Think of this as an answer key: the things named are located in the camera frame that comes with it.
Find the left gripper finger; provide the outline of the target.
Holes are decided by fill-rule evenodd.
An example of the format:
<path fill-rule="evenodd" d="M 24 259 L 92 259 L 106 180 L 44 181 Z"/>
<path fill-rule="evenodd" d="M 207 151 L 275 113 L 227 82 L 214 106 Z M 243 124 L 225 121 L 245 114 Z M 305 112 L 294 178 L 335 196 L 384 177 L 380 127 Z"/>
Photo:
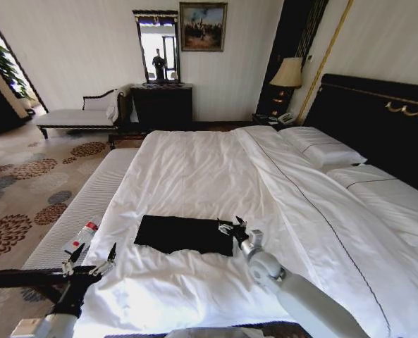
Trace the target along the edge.
<path fill-rule="evenodd" d="M 90 275 L 105 275 L 108 273 L 112 267 L 115 266 L 115 258 L 116 258 L 116 243 L 113 244 L 107 259 L 101 264 L 98 265 L 96 268 L 93 268 L 90 271 Z"/>
<path fill-rule="evenodd" d="M 76 261 L 79 259 L 83 249 L 85 248 L 85 244 L 82 243 L 69 257 L 67 261 L 62 262 L 62 272 L 64 275 L 72 275 L 73 274 L 73 267 Z"/>

